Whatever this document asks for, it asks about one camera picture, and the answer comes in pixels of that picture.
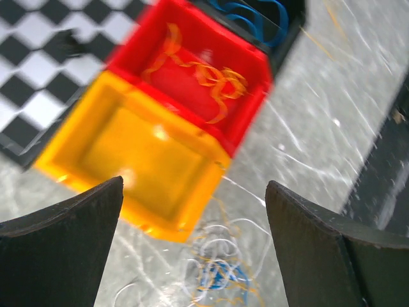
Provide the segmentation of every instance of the gray floor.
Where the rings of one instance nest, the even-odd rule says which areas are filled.
[[[305,35],[298,40],[216,192],[231,219],[246,217],[268,229],[262,199],[269,180],[339,211],[394,98],[409,64],[409,1],[332,2],[349,43],[335,29],[323,0],[309,1],[307,30],[335,61]],[[0,156],[0,221],[71,195],[35,170],[21,173]],[[211,203],[202,222],[218,216]],[[257,266],[268,238],[250,224],[242,228],[244,257]],[[188,306],[180,290],[183,250],[121,221],[95,306],[112,306],[115,293],[133,280],[136,286],[121,294],[117,306]],[[287,306],[273,248],[258,283],[267,306]]]

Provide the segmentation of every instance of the yellow plastic bin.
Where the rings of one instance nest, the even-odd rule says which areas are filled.
[[[79,193],[121,175],[121,216],[184,242],[230,160],[212,136],[103,72],[35,166]]]

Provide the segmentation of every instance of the tangled wire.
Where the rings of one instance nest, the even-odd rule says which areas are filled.
[[[264,259],[272,244],[271,236],[250,219],[241,218],[228,221],[223,202],[216,200],[219,203],[224,224],[205,226],[199,235],[189,242],[192,258],[186,259],[182,285],[183,292],[191,300],[188,307],[212,307],[221,301],[227,301],[232,305],[241,303],[242,306],[248,306],[249,294],[255,295],[259,305],[264,307],[265,303],[259,294],[255,279],[261,272]],[[268,242],[265,244],[260,264],[254,274],[250,266],[244,261],[238,246],[237,239],[242,233],[237,225],[238,222],[251,223],[268,235]],[[196,283],[193,289],[189,290],[186,285],[186,277],[191,264],[194,264],[194,269],[191,271],[196,275]],[[219,297],[212,305],[202,304],[201,302],[205,301],[208,294],[214,290],[237,290],[239,295],[236,295],[234,299]]]
[[[143,79],[150,83],[151,74],[162,67],[166,59],[172,59],[180,67],[196,68],[196,79],[201,86],[211,87],[211,97],[219,105],[220,111],[218,115],[207,123],[218,123],[228,115],[227,105],[224,103],[226,99],[238,99],[247,93],[247,80],[239,73],[224,67],[223,70],[218,70],[211,65],[207,65],[197,61],[184,63],[176,53],[181,48],[181,34],[176,24],[167,24],[169,34],[164,42],[164,53],[159,56],[153,63],[152,67],[147,68],[142,72]],[[227,85],[230,84],[234,88],[234,92],[226,93]]]

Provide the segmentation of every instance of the checkered mat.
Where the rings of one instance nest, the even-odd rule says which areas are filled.
[[[140,0],[0,0],[0,151],[28,167],[113,48]],[[61,42],[72,29],[85,55]]]

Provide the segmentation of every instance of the plastic bin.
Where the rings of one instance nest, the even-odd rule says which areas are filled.
[[[145,11],[138,23],[139,29],[112,55],[109,70],[207,131],[234,157],[272,85],[266,54],[185,0],[161,0]],[[211,89],[198,83],[193,68],[166,61],[149,82],[143,79],[143,72],[163,55],[169,23],[180,29],[178,56],[184,62],[200,61],[219,70],[228,67],[246,78],[247,93],[226,100],[228,113],[223,120],[208,123],[220,107],[211,98]]]
[[[267,42],[271,42],[273,38],[279,38],[278,36],[280,36],[277,35],[280,30],[279,26],[281,25],[280,12],[274,2],[265,0],[191,1],[214,20],[267,54],[274,76],[279,72],[300,32],[300,28],[304,26],[306,20],[305,0],[278,0],[287,11],[288,26],[285,29],[286,36],[284,40],[278,40],[280,43],[268,45],[266,44]],[[238,5],[232,6],[231,3],[248,6],[250,10],[241,8]],[[250,27],[248,22],[244,22],[243,19],[238,17],[232,20],[231,16],[233,15],[246,18],[251,21],[254,26]],[[254,35],[254,28],[257,28],[259,32],[263,34],[261,38]]]
[[[121,175],[121,216],[183,242],[229,163],[211,135],[103,72],[35,165],[78,192]]]

